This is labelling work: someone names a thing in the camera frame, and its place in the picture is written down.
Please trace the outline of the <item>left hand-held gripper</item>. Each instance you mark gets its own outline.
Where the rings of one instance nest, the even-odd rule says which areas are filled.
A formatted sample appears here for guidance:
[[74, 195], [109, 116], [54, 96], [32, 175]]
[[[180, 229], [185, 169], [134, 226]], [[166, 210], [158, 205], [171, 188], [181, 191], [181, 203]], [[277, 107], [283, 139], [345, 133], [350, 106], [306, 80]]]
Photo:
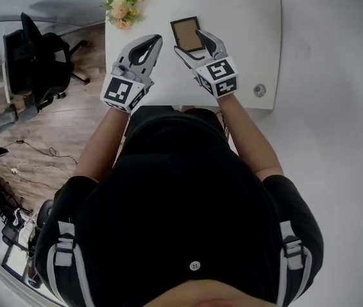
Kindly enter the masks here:
[[150, 74], [162, 46], [161, 35], [142, 36], [125, 45], [105, 76], [100, 100], [110, 108], [132, 113], [154, 84]]

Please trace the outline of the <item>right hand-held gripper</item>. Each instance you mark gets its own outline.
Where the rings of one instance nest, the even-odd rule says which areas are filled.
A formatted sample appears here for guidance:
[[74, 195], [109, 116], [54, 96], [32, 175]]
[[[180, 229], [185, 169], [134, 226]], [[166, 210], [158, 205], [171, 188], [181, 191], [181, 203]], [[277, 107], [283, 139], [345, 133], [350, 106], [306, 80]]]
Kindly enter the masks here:
[[[190, 52], [174, 46], [174, 52], [183, 63], [194, 69], [193, 73], [201, 87], [206, 89], [215, 99], [230, 95], [238, 90], [238, 70], [231, 56], [227, 57], [225, 45], [221, 39], [210, 32], [198, 29], [196, 34], [203, 46], [206, 55], [194, 57]], [[211, 59], [219, 59], [206, 64]]]

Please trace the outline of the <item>black picture frame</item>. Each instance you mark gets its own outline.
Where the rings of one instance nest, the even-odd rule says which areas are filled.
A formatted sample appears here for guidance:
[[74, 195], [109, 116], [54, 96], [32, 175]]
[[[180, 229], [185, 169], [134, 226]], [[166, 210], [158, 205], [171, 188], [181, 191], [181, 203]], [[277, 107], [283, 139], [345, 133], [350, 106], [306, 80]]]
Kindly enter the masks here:
[[196, 34], [196, 30], [200, 29], [197, 17], [175, 20], [170, 25], [178, 48], [187, 52], [204, 49], [203, 43]]

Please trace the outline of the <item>person's right forearm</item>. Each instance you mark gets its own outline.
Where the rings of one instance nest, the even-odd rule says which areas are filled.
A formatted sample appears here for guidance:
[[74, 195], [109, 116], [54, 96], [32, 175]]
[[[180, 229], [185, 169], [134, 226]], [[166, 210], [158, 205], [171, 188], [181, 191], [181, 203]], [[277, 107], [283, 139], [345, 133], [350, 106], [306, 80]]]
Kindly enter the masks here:
[[284, 172], [274, 149], [235, 95], [226, 95], [217, 102], [238, 155], [259, 180], [282, 176]]

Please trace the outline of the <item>person's left forearm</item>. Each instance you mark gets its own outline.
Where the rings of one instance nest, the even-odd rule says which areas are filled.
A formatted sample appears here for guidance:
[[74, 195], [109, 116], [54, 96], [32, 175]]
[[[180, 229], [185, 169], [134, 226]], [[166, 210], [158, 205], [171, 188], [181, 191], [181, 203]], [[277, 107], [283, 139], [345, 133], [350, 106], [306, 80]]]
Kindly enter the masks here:
[[113, 167], [129, 114], [109, 109], [83, 149], [74, 176], [99, 182]]

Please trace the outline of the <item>yellow flower bouquet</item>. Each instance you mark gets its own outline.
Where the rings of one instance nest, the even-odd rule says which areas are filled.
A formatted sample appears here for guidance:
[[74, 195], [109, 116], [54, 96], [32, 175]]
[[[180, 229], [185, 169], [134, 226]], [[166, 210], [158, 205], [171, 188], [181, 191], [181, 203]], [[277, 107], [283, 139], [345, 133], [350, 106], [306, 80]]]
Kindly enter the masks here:
[[118, 29], [130, 29], [143, 18], [138, 5], [144, 0], [106, 0], [100, 4], [107, 21]]

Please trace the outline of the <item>black office chair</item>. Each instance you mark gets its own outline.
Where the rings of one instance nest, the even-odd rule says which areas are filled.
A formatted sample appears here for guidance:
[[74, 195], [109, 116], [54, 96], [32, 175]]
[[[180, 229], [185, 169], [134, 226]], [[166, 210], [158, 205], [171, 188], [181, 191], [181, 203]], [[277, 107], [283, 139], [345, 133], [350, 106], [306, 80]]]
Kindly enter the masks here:
[[65, 90], [74, 79], [83, 85], [90, 80], [74, 73], [73, 54], [88, 42], [74, 47], [55, 33], [41, 34], [33, 20], [21, 13], [22, 29], [3, 36], [4, 76], [12, 94], [24, 98], [25, 109], [19, 113], [26, 119], [36, 116], [55, 99], [65, 98]]

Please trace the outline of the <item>person's black shirt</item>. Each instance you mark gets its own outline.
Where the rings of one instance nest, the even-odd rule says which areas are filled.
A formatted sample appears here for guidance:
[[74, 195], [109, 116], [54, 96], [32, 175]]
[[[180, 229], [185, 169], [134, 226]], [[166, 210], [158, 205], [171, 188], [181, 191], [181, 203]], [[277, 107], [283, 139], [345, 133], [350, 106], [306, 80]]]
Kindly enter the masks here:
[[70, 307], [143, 307], [189, 280], [287, 307], [312, 285], [323, 255], [290, 179], [259, 180], [220, 126], [139, 109], [105, 177], [73, 176], [56, 193], [35, 269]]

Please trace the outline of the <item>black round seat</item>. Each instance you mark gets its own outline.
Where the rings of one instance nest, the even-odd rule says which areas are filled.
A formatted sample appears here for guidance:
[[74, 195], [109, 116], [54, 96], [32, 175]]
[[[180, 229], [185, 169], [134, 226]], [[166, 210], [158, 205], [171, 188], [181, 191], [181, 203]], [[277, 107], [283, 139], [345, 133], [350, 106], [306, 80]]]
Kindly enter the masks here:
[[53, 200], [46, 200], [40, 207], [40, 210], [38, 212], [37, 219], [36, 219], [36, 225], [39, 229], [43, 228], [45, 222], [49, 218], [53, 203], [54, 203]]

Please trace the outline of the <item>black framed white board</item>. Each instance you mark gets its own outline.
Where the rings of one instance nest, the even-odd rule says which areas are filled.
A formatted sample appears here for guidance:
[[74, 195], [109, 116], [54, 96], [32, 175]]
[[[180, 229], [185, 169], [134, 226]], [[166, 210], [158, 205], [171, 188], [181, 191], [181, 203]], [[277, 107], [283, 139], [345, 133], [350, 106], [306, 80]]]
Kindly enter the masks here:
[[32, 283], [32, 279], [28, 276], [28, 255], [16, 245], [8, 247], [1, 266], [17, 281], [29, 285]]

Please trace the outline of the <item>person's bare chest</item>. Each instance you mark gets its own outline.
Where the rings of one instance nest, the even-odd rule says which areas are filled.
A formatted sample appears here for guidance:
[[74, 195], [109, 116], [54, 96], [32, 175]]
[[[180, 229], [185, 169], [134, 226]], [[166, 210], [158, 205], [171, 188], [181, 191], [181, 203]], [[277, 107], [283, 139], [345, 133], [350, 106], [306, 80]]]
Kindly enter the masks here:
[[215, 280], [184, 282], [143, 307], [278, 307]]

